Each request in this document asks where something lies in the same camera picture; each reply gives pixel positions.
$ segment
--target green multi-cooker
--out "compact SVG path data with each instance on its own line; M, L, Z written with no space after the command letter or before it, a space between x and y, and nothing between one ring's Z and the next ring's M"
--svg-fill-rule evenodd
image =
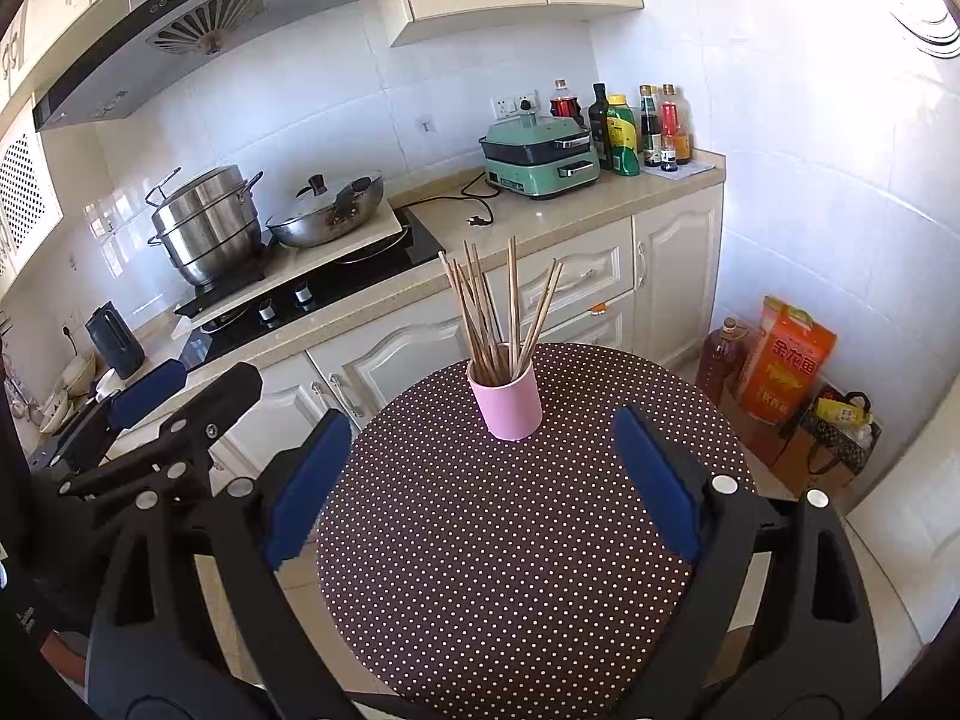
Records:
M600 177L590 133L574 119L521 113L480 139L493 185L546 200Z

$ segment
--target brown tablecloth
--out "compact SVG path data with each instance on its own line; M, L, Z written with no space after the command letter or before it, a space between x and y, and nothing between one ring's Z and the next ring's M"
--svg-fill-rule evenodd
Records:
M726 419L625 352L544 344L544 422L488 433L466 364L405 391L354 443L320 519L320 588L362 664L450 718L606 712L689 577L613 454L637 402L716 472L754 488Z

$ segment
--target countertop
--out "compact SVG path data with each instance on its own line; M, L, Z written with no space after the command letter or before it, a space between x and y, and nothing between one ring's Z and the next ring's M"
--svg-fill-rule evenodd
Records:
M436 200L416 206L415 213L446 250L460 251L464 241L475 244L481 264L488 271L507 263L507 241L512 235L517 236L517 256L525 257L612 221L648 211L726 180L726 160L723 156L699 149L695 156L700 161L712 163L714 169L679 181L648 173L625 178L604 172L590 186L544 201L503 191L500 196L488 200L495 221L486 227L471 227L467 223L472 215L483 213L483 208L471 200ZM461 172L448 179L431 182L421 189L405 191L401 196L391 197L390 204L400 207L434 194L457 194L479 170L481 167L478 166L475 172ZM489 189L480 183L473 188L478 194ZM429 298L447 286L443 266L439 260L434 260L368 287L191 371L186 387L155 409L144 422L174 412L196 394L200 386L237 362L250 362L258 368L267 367L354 327L379 319L384 314ZM164 314L150 322L142 336L137 333L147 354L147 362L137 372L137 378L161 362L179 357L186 337L171 337L178 320L175 314Z

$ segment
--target yellow and green bottle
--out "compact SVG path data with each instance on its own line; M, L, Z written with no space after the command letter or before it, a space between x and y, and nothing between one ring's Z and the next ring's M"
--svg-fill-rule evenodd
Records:
M637 159L637 123L634 113L627 105L626 95L610 95L607 113L607 129L610 131L611 160L613 172L620 175L638 175L640 160Z

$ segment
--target black electric kettle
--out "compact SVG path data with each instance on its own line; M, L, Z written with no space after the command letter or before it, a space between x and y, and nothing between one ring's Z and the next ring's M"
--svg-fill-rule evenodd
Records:
M133 376L147 359L140 341L133 336L112 302L104 303L93 312L86 323L86 331L93 346L121 379Z

